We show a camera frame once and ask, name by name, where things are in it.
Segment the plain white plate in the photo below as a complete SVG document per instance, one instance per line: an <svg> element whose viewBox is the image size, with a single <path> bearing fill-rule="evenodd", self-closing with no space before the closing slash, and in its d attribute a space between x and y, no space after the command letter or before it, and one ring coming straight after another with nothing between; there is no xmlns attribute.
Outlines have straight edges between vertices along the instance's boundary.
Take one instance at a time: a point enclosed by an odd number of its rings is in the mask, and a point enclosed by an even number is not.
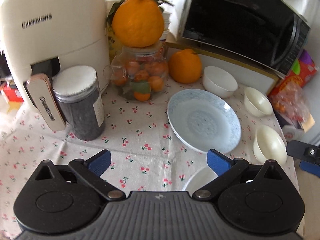
<svg viewBox="0 0 320 240"><path fill-rule="evenodd" d="M210 183L215 178L217 178L217 174L210 167L203 167L191 176L182 190L192 195L195 191Z"/></svg>

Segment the cream bowl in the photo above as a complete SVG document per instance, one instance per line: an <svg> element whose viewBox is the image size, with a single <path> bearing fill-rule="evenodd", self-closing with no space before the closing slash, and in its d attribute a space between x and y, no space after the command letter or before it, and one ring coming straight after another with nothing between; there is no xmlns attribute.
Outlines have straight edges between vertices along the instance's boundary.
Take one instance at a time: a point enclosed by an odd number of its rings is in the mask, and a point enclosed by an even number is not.
<svg viewBox="0 0 320 240"><path fill-rule="evenodd" d="M261 164L268 159L273 159L280 166L285 166L287 161L286 146L282 138L274 129L266 125L259 126L255 132L253 154Z"/></svg>
<svg viewBox="0 0 320 240"><path fill-rule="evenodd" d="M273 113L273 108L268 98L252 87L244 89L244 106L250 114L259 118Z"/></svg>

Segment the blue patterned plate far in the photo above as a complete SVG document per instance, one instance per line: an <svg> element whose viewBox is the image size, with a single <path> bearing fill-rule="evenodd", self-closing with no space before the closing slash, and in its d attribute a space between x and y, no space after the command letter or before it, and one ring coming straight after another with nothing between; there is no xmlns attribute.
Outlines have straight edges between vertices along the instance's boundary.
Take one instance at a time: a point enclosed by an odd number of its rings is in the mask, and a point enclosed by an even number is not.
<svg viewBox="0 0 320 240"><path fill-rule="evenodd" d="M241 125L232 107L201 89L185 89L169 100L167 116L178 139L192 150L206 154L234 150L241 139Z"/></svg>

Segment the cherry print tablecloth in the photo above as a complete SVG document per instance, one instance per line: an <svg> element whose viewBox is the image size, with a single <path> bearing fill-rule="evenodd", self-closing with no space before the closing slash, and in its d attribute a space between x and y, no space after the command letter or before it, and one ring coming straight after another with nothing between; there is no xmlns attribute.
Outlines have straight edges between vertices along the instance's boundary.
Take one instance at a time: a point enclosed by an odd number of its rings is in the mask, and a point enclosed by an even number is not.
<svg viewBox="0 0 320 240"><path fill-rule="evenodd" d="M129 102L110 86L102 100L105 130L93 141L77 139L70 128L51 131L42 116L23 104L14 117L1 115L1 238L20 234L14 201L37 165L50 159L64 165L111 151L103 179L124 192L181 190L206 156L185 146L167 118L171 96L185 85L168 80L164 93L150 102Z"/></svg>

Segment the plastic bag of fruit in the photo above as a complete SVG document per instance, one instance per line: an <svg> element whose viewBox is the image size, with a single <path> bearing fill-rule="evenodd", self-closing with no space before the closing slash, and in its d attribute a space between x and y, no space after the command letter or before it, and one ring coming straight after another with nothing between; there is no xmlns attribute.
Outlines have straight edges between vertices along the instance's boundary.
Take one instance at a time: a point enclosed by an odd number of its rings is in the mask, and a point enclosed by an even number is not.
<svg viewBox="0 0 320 240"><path fill-rule="evenodd" d="M310 117L309 103L299 84L290 81L278 93L269 95L280 122L298 127Z"/></svg>

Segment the clear jar dark contents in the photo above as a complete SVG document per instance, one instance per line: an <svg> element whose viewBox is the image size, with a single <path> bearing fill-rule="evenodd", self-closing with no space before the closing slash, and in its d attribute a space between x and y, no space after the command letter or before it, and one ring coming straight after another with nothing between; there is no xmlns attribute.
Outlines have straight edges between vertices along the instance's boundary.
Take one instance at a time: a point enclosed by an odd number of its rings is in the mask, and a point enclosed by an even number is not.
<svg viewBox="0 0 320 240"><path fill-rule="evenodd" d="M98 75L90 66L73 66L53 79L53 92L75 136L82 141L99 137L105 116Z"/></svg>

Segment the white ceramic bowl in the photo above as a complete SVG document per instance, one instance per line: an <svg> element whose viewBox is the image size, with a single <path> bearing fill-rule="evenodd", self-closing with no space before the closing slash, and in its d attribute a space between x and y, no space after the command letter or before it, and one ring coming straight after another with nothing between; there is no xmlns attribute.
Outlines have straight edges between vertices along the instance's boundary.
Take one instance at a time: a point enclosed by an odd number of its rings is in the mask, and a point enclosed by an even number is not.
<svg viewBox="0 0 320 240"><path fill-rule="evenodd" d="M228 98L238 89L238 83L229 72L214 66L204 68L202 84L206 91Z"/></svg>

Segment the red gift box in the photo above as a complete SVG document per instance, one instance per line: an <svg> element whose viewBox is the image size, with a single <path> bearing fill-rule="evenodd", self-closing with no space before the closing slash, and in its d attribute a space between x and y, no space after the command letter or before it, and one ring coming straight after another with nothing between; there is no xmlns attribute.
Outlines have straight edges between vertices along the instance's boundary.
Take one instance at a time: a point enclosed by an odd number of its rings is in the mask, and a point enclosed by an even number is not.
<svg viewBox="0 0 320 240"><path fill-rule="evenodd" d="M319 68L314 63L310 54L306 50L303 50L300 57L294 61L287 76L277 82L268 96L277 95L292 82L303 88L317 74L318 70Z"/></svg>

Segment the white gold-edged stand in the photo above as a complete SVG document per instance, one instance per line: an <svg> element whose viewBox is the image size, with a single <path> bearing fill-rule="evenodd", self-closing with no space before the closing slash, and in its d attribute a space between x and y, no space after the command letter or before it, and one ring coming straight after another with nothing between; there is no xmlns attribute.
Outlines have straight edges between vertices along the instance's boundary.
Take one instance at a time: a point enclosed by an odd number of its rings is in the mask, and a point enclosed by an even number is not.
<svg viewBox="0 0 320 240"><path fill-rule="evenodd" d="M177 51L190 48L199 55L203 69L208 66L221 68L229 72L238 83L256 88L265 94L268 94L279 80L279 77L273 72L242 63L238 60L229 59L216 53L206 52L170 40L166 40L166 43L169 47L168 58Z"/></svg>

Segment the glass jar of tangerines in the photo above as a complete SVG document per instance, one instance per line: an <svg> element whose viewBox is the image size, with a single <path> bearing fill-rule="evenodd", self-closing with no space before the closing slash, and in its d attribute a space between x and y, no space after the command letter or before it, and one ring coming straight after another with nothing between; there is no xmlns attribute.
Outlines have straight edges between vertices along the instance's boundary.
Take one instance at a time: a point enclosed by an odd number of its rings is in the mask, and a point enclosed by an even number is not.
<svg viewBox="0 0 320 240"><path fill-rule="evenodd" d="M146 102L165 90L168 64L163 56L163 42L133 48L123 46L103 74L128 101Z"/></svg>

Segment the large orange on table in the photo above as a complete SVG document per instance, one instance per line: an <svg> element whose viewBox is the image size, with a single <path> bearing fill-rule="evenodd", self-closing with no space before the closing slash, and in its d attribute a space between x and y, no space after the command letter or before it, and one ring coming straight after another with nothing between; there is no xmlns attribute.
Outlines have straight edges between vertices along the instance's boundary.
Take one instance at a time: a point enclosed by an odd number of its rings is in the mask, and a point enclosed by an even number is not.
<svg viewBox="0 0 320 240"><path fill-rule="evenodd" d="M173 53L168 65L171 78L182 84L195 83L202 73L201 59L192 49Z"/></svg>

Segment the black microwave oven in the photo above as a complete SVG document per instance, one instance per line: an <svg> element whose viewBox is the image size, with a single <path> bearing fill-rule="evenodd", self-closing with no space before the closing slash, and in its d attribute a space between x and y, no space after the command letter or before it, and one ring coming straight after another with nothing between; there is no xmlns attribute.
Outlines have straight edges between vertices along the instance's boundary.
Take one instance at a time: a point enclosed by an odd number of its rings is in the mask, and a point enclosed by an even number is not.
<svg viewBox="0 0 320 240"><path fill-rule="evenodd" d="M179 35L287 75L310 32L283 0L186 0Z"/></svg>

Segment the cream air fryer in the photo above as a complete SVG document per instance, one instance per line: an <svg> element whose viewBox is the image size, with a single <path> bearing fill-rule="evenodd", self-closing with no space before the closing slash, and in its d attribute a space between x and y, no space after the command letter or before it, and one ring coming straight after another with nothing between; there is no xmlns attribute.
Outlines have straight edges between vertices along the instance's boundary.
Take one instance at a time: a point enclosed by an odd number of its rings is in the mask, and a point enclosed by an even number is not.
<svg viewBox="0 0 320 240"><path fill-rule="evenodd" d="M62 131L51 79L84 65L95 69L101 90L109 83L105 0L1 0L1 49L23 100Z"/></svg>

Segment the large orange on jar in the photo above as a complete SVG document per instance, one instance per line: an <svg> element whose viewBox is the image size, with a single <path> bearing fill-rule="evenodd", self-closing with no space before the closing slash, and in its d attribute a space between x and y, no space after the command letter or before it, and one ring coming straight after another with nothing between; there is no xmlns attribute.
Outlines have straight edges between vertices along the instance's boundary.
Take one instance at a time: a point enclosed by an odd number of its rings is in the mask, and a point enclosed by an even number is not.
<svg viewBox="0 0 320 240"><path fill-rule="evenodd" d="M112 5L106 22L123 45L148 47L165 29L162 4L173 5L167 0L120 0Z"/></svg>

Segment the stack of white cups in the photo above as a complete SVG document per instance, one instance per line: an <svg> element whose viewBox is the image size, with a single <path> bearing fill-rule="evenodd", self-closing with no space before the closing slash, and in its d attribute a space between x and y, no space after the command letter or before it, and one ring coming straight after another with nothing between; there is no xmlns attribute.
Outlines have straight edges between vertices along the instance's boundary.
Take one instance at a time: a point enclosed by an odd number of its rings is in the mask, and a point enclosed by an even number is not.
<svg viewBox="0 0 320 240"><path fill-rule="evenodd" d="M163 16L163 20L164 20L164 30L163 30L163 33L161 35L160 40L166 40L166 38L167 38L167 35L169 33L169 25L171 23L170 22L170 15L171 15L170 12L167 12L167 11L162 12L162 16Z"/></svg>

